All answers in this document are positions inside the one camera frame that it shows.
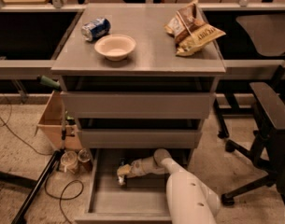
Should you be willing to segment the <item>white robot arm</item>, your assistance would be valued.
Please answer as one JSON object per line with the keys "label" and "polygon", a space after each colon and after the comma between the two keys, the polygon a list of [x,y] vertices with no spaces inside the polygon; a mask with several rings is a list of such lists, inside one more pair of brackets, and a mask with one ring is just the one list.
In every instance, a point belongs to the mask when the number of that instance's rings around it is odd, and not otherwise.
{"label": "white robot arm", "polygon": [[151,157],[124,164],[117,170],[119,183],[124,178],[148,174],[169,174],[166,199],[172,224],[217,224],[221,202],[219,196],[197,176],[180,166],[163,148]]}

